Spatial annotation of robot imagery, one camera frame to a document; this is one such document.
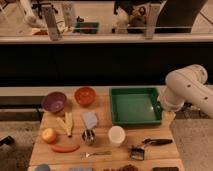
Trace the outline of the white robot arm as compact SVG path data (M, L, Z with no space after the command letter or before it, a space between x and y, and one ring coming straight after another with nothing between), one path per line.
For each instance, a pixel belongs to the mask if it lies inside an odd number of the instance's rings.
M205 86L207 79L207 70L198 64L168 73L166 88L159 95L162 108L176 112L189 102L213 118L213 90Z

